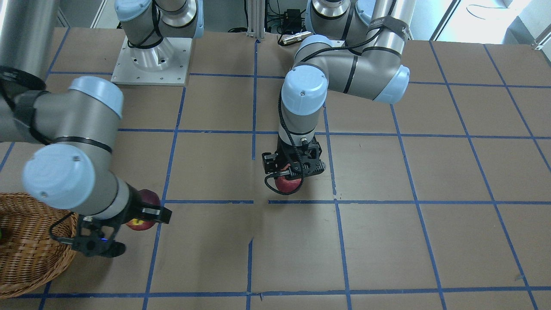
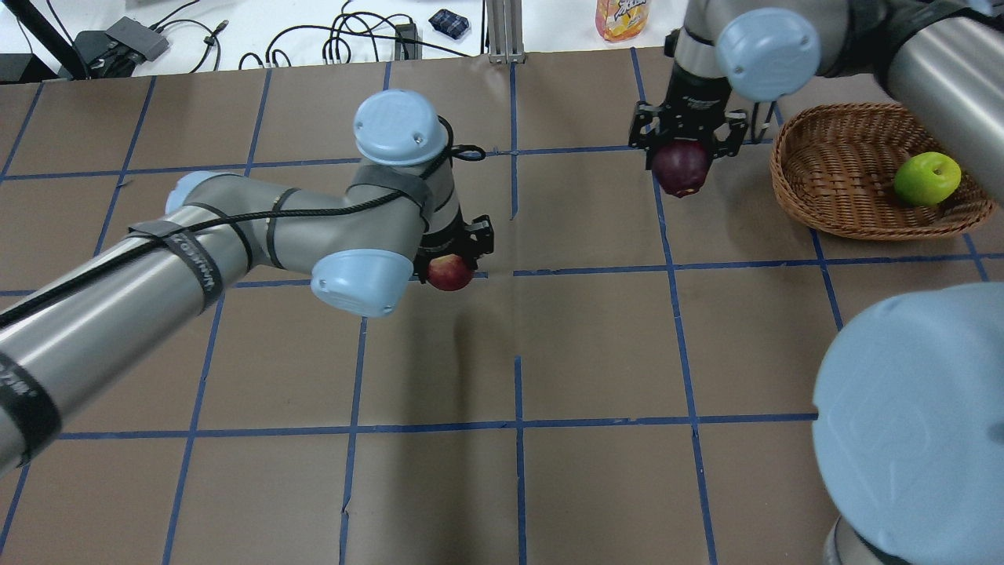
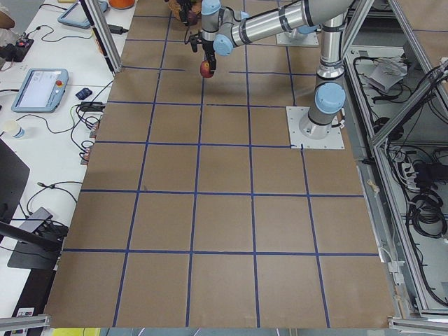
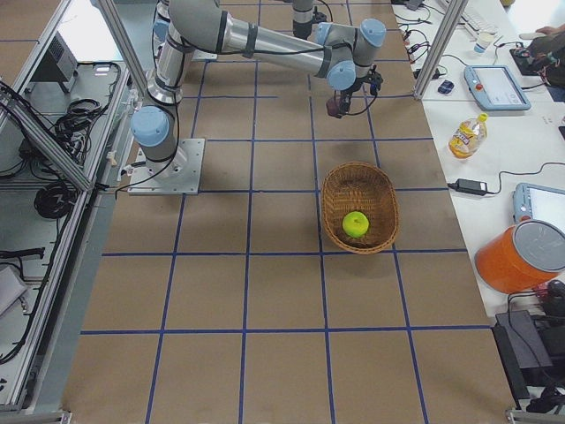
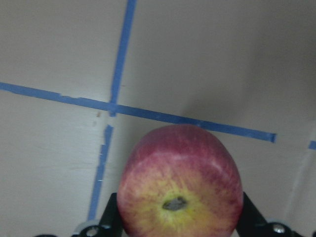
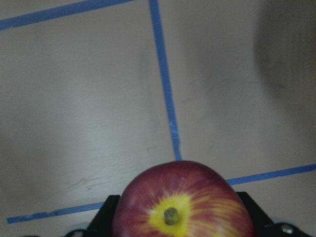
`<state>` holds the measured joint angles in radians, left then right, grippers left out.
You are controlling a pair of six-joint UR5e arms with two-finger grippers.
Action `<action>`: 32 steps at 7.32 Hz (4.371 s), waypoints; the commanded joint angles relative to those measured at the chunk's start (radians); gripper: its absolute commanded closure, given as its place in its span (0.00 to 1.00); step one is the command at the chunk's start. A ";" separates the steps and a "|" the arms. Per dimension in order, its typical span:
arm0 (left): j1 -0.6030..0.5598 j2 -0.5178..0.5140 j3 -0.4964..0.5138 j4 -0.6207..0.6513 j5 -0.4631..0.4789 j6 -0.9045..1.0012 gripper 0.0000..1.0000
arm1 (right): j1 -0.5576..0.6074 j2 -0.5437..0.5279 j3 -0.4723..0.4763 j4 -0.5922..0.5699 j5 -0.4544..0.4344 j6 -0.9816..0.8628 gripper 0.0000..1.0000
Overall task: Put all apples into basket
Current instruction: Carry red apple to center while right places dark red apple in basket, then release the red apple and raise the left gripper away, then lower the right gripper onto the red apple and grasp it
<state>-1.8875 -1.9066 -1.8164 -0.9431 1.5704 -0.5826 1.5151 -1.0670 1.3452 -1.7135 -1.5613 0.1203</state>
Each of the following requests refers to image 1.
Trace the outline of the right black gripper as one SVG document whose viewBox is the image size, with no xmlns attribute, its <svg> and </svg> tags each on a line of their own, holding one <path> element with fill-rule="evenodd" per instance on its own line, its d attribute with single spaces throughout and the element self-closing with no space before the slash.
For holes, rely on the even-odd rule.
<svg viewBox="0 0 551 310">
<path fill-rule="evenodd" d="M 81 252 L 85 257 L 118 257 L 126 251 L 126 245 L 116 241 L 122 228 L 143 232 L 147 221 L 168 224 L 173 214 L 164 206 L 146 208 L 146 189 L 129 188 L 128 197 L 116 202 L 115 206 L 122 209 L 114 211 L 110 208 L 110 214 L 103 219 L 79 216 L 77 233 L 72 241 L 73 251 Z"/>
</svg>

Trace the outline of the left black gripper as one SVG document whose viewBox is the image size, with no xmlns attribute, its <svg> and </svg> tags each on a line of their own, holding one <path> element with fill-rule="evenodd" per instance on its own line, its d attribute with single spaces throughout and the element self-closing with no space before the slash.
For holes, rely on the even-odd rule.
<svg viewBox="0 0 551 310">
<path fill-rule="evenodd" d="M 296 147 L 278 139 L 275 153 L 263 153 L 264 172 L 273 178 L 287 180 L 307 178 L 325 171 L 321 161 L 322 149 L 315 137 L 309 143 L 298 143 Z"/>
</svg>

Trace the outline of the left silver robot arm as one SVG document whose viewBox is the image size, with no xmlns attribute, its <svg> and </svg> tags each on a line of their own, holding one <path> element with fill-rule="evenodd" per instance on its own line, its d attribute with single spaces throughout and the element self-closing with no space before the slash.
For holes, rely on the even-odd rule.
<svg viewBox="0 0 551 310">
<path fill-rule="evenodd" d="M 414 9 L 413 0 L 309 0 L 312 35 L 284 78 L 277 151 L 262 155 L 267 175 L 294 180 L 325 170 L 314 133 L 329 90 L 388 104 L 402 98 L 410 72 L 401 58 Z"/>
</svg>

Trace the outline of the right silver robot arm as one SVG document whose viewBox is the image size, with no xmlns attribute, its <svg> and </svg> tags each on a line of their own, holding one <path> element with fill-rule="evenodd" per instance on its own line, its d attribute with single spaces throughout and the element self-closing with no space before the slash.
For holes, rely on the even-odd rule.
<svg viewBox="0 0 551 310">
<path fill-rule="evenodd" d="M 122 91 L 105 79 L 76 78 L 65 93 L 50 93 L 47 53 L 57 0 L 1 2 L 1 141 L 43 145 L 25 164 L 25 191 L 52 208 L 77 214 L 74 237 L 50 237 L 87 257 L 117 257 L 115 240 L 131 220 L 169 223 L 172 212 L 153 193 L 138 191 L 109 167 Z"/>
</svg>

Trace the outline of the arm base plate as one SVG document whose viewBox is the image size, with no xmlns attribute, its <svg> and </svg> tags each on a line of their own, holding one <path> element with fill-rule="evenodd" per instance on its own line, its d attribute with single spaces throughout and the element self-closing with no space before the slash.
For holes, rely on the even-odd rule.
<svg viewBox="0 0 551 310">
<path fill-rule="evenodd" d="M 130 48 L 124 39 L 111 82 L 129 86 L 185 86 L 193 39 L 164 38 L 151 49 Z"/>
</svg>

